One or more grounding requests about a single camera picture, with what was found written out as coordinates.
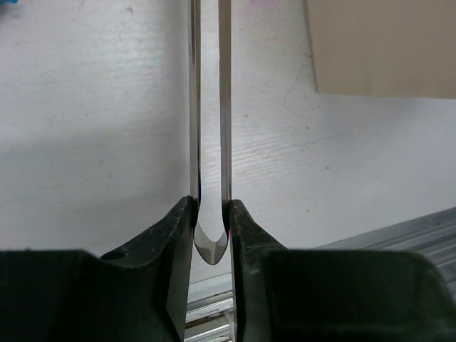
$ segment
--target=white wooden surface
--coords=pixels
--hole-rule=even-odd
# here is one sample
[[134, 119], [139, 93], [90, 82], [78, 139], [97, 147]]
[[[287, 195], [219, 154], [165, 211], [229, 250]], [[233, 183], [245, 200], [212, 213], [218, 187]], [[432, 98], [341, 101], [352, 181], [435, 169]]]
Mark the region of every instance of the white wooden surface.
[[[455, 101], [317, 94], [303, 1], [233, 2], [233, 193], [259, 224], [316, 247], [456, 205]], [[203, 5], [201, 222], [215, 238], [217, 8]], [[186, 10], [0, 9], [0, 248], [102, 254], [188, 193]], [[227, 272], [228, 255], [194, 255], [192, 281]]]

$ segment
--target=cardboard sheet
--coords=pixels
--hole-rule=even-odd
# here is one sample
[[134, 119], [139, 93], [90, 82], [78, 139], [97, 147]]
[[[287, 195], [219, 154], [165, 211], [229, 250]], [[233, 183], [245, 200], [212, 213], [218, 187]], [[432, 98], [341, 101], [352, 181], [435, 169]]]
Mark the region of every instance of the cardboard sheet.
[[456, 98], [455, 0], [307, 0], [322, 93]]

